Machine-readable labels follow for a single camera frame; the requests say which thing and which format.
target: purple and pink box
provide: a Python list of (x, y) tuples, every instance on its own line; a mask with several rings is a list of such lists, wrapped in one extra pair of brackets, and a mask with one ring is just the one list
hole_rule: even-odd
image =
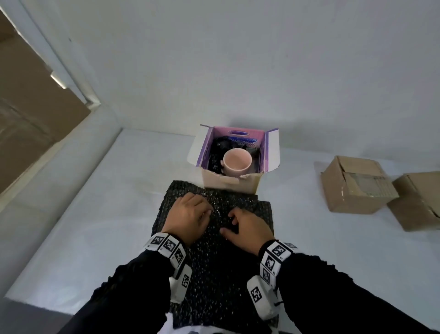
[[(244, 143), (248, 147), (260, 149), (259, 161), (254, 162), (250, 174), (232, 178), (208, 170), (211, 144), (214, 138), (222, 136), (228, 136), (230, 139)], [(276, 128), (263, 131), (229, 126), (200, 125), (187, 160), (201, 169), (205, 188), (255, 194), (263, 174), (273, 171), (279, 166), (279, 130)]]

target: hand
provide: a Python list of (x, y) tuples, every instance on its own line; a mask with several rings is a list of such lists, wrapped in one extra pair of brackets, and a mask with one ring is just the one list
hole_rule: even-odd
[(238, 224), (238, 234), (225, 227), (220, 229), (220, 233), (237, 247), (258, 256), (261, 246), (269, 240), (275, 240), (269, 225), (255, 214), (234, 208), (228, 216), (235, 216), (232, 224)]
[(212, 211), (204, 197), (187, 193), (174, 202), (162, 232), (178, 236), (189, 247), (205, 232)]

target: black bubble wrap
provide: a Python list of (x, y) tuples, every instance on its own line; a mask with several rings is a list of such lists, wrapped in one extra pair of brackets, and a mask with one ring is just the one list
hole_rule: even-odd
[(278, 326), (278, 317), (259, 318), (246, 288), (247, 281), (259, 274), (258, 258), (242, 251), (220, 235), (221, 227), (237, 232), (227, 214), (235, 207), (245, 208), (263, 218), (273, 231), (269, 202), (257, 195), (203, 189), (184, 181), (169, 186), (153, 225), (152, 234), (160, 232), (174, 201), (192, 192), (205, 197), (213, 206), (206, 232), (188, 250), (186, 263), (192, 268), (191, 281), (181, 304), (171, 303), (173, 328), (216, 326), (237, 333), (270, 333), (269, 325)]

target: purple oval logo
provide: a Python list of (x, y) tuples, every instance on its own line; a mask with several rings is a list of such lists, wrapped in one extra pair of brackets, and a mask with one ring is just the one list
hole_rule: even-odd
[(235, 134), (237, 136), (249, 136), (249, 133), (244, 131), (238, 131), (238, 130), (231, 130), (229, 131), (230, 134)]

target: person's left hand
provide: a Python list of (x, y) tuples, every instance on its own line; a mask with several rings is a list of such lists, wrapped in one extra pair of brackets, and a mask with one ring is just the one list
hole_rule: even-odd
[(205, 232), (212, 211), (204, 197), (187, 193), (174, 202), (162, 232), (178, 236), (189, 247)]

